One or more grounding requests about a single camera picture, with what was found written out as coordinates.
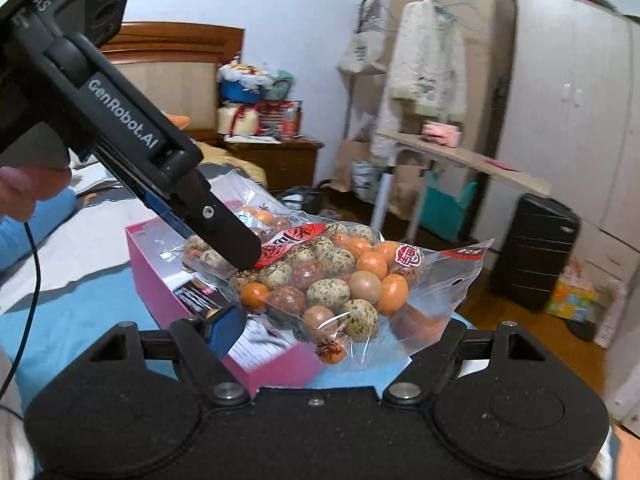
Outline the person left hand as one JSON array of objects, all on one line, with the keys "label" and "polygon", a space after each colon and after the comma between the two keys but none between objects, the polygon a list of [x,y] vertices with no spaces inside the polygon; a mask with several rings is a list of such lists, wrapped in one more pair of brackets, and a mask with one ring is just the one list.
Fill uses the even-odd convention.
[{"label": "person left hand", "polygon": [[70,184],[70,168],[2,167],[0,174],[0,214],[19,222],[27,221],[36,203],[57,196]]}]

